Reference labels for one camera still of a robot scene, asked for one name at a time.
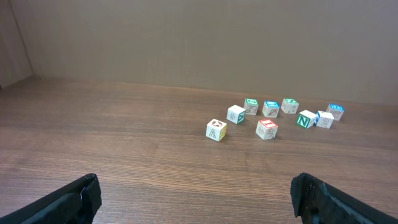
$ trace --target toy block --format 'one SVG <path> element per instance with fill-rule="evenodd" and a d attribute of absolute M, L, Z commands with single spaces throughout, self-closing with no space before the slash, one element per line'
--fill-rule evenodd
<path fill-rule="evenodd" d="M 269 119 L 259 120 L 257 123 L 256 134 L 263 140 L 275 138 L 278 125 Z"/>
<path fill-rule="evenodd" d="M 226 119 L 232 123 L 239 124 L 244 120 L 246 110 L 240 106 L 234 105 L 228 108 Z"/>
<path fill-rule="evenodd" d="M 276 118 L 279 112 L 279 104 L 275 101 L 265 101 L 262 107 L 262 114 L 268 118 Z"/>
<path fill-rule="evenodd" d="M 226 134 L 226 127 L 226 123 L 218 121 L 217 119 L 212 119 L 207 124 L 206 137 L 219 142 Z"/>
<path fill-rule="evenodd" d="M 324 112 L 324 111 L 318 111 L 317 117 L 315 118 L 315 125 L 317 127 L 330 128 L 334 119 L 335 118 L 333 117 L 333 115 L 331 113 Z"/>
<path fill-rule="evenodd" d="M 299 103 L 294 99 L 285 98 L 282 102 L 282 111 L 287 114 L 295 114 L 299 108 Z"/>
<path fill-rule="evenodd" d="M 335 118 L 335 121 L 339 121 L 343 116 L 344 108 L 341 105 L 330 103 L 326 112 L 331 113 Z"/>
<path fill-rule="evenodd" d="M 244 101 L 243 108 L 246 109 L 246 114 L 256 115 L 259 108 L 259 103 L 255 99 L 246 98 Z"/>
<path fill-rule="evenodd" d="M 316 118 L 317 115 L 315 113 L 304 110 L 298 114 L 296 123 L 303 128 L 309 128 L 313 126 Z"/>

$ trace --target wall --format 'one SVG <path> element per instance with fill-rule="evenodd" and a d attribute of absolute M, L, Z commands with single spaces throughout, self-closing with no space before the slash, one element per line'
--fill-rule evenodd
<path fill-rule="evenodd" d="M 34 72 L 398 104 L 396 0 L 12 0 Z"/>
<path fill-rule="evenodd" d="M 32 75 L 11 5 L 0 0 L 0 86 L 6 87 Z"/>

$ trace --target brown wooden surface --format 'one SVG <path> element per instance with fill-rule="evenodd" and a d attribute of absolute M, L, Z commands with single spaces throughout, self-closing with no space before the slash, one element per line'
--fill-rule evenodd
<path fill-rule="evenodd" d="M 34 80 L 0 91 L 0 216 L 89 172 L 103 206 L 95 223 L 300 223 L 290 181 L 308 172 L 398 217 L 398 107 L 344 103 L 331 129 L 302 129 L 280 111 L 276 139 L 262 116 L 229 121 L 246 97 L 282 96 L 102 81 Z M 328 101 L 297 98 L 299 111 Z"/>

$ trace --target white cube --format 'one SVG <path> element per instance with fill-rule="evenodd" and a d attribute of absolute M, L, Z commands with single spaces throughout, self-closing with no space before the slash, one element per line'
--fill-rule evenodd
<path fill-rule="evenodd" d="M 206 128 L 206 137 L 215 141 L 221 141 L 226 134 L 226 123 L 217 119 L 212 119 Z"/>
<path fill-rule="evenodd" d="M 341 105 L 330 103 L 326 112 L 331 113 L 335 118 L 335 121 L 339 121 L 343 116 L 344 108 Z"/>
<path fill-rule="evenodd" d="M 317 118 L 315 118 L 315 124 L 317 127 L 321 128 L 330 128 L 334 117 L 329 112 L 318 111 Z"/>
<path fill-rule="evenodd" d="M 282 102 L 282 111 L 288 114 L 295 114 L 299 108 L 299 103 L 294 99 L 286 98 Z"/>
<path fill-rule="evenodd" d="M 269 119 L 263 119 L 259 120 L 259 122 L 257 123 L 256 134 L 264 140 L 273 139 L 275 138 L 277 130 L 278 130 L 277 124 L 275 124 Z"/>
<path fill-rule="evenodd" d="M 246 110 L 240 106 L 234 105 L 228 108 L 226 119 L 232 123 L 239 124 L 244 120 Z"/>
<path fill-rule="evenodd" d="M 259 102 L 255 99 L 245 99 L 243 108 L 246 109 L 246 114 L 256 115 L 259 108 Z"/>
<path fill-rule="evenodd" d="M 262 107 L 262 114 L 268 118 L 276 118 L 278 116 L 279 108 L 280 106 L 278 102 L 266 100 Z"/>
<path fill-rule="evenodd" d="M 314 125 L 316 118 L 317 115 L 315 113 L 304 110 L 298 114 L 296 123 L 303 128 L 309 128 Z"/>

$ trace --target letter cube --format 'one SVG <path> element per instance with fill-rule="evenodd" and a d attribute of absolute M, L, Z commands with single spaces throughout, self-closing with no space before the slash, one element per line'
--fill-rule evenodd
<path fill-rule="evenodd" d="M 299 108 L 299 103 L 294 99 L 284 99 L 282 102 L 282 111 L 288 114 L 295 114 L 297 108 Z"/>
<path fill-rule="evenodd" d="M 248 115 L 256 115 L 257 109 L 259 108 L 259 103 L 255 99 L 245 99 L 244 101 L 244 109 L 246 109 L 246 114 Z"/>
<path fill-rule="evenodd" d="M 334 117 L 331 113 L 324 112 L 324 111 L 318 111 L 317 117 L 315 118 L 315 124 L 317 127 L 330 128 L 333 120 L 334 120 Z"/>
<path fill-rule="evenodd" d="M 335 121 L 339 121 L 343 116 L 344 108 L 341 105 L 330 103 L 326 112 L 331 113 L 335 118 Z"/>
<path fill-rule="evenodd" d="M 212 119 L 207 124 L 206 137 L 215 141 L 221 141 L 226 134 L 226 123 Z"/>
<path fill-rule="evenodd" d="M 240 106 L 234 105 L 228 108 L 226 119 L 232 123 L 239 124 L 244 120 L 246 110 Z"/>
<path fill-rule="evenodd" d="M 315 113 L 305 110 L 298 114 L 296 123 L 303 128 L 309 128 L 313 126 L 316 118 L 317 115 Z"/>
<path fill-rule="evenodd" d="M 276 118 L 279 112 L 279 104 L 275 101 L 265 101 L 262 107 L 262 114 L 268 118 Z"/>
<path fill-rule="evenodd" d="M 257 123 L 256 134 L 260 136 L 260 138 L 273 139 L 275 138 L 276 131 L 278 130 L 278 125 L 272 122 L 269 119 L 259 120 Z"/>

